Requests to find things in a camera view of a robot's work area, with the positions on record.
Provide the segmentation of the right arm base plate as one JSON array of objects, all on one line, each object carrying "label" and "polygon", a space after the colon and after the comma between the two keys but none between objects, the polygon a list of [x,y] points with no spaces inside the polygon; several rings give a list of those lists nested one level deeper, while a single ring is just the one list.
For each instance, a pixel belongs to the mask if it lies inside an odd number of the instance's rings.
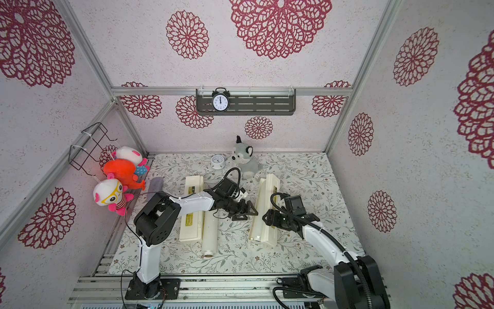
[{"label": "right arm base plate", "polygon": [[277,284],[283,287],[283,296],[287,299],[325,297],[313,290],[306,279],[297,277],[277,278]]}]

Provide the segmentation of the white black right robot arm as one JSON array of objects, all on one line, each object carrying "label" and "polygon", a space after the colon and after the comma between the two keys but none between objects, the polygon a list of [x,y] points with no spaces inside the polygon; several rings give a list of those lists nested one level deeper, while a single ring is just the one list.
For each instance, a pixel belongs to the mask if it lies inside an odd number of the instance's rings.
[{"label": "white black right robot arm", "polygon": [[390,308],[388,294],[377,262],[370,256],[358,256],[345,249],[330,235],[313,214],[295,216],[284,209],[270,209],[262,217],[268,226],[297,232],[333,266],[329,274],[320,265],[297,275],[298,283],[278,281],[272,294],[283,308],[288,308],[277,295],[314,296],[323,300],[322,308]]}]

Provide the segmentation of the cream dispenser bottom tray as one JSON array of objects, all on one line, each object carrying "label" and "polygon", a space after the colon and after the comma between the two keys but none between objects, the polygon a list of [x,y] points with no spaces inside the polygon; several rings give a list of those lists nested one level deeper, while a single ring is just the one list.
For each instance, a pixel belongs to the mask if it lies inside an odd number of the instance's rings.
[{"label": "cream dispenser bottom tray", "polygon": [[253,217],[252,225],[248,236],[248,240],[254,243],[261,243],[262,226],[264,225],[264,223],[262,222],[262,216],[264,213],[263,199],[266,190],[265,183],[266,183],[266,179],[261,178],[259,182],[259,191],[255,201],[255,209],[258,212],[258,215]]}]

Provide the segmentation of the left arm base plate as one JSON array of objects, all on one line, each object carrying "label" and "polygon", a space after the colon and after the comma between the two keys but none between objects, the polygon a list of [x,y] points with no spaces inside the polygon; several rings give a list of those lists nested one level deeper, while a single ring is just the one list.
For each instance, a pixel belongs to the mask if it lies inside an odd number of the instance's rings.
[{"label": "left arm base plate", "polygon": [[149,284],[144,284],[138,277],[133,278],[124,296],[125,300],[175,300],[180,291],[181,279],[156,278]]}]

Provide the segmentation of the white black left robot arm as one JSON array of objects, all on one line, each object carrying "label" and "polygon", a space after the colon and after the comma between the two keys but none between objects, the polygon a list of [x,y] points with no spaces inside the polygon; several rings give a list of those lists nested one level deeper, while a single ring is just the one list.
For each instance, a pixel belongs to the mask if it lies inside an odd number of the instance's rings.
[{"label": "white black left robot arm", "polygon": [[134,218],[136,234],[142,242],[140,267],[137,278],[148,285],[160,276],[160,252],[162,243],[169,237],[176,220],[198,211],[222,209],[233,221],[247,220],[259,213],[246,191],[238,183],[224,178],[211,189],[174,197],[163,191],[157,192]]}]

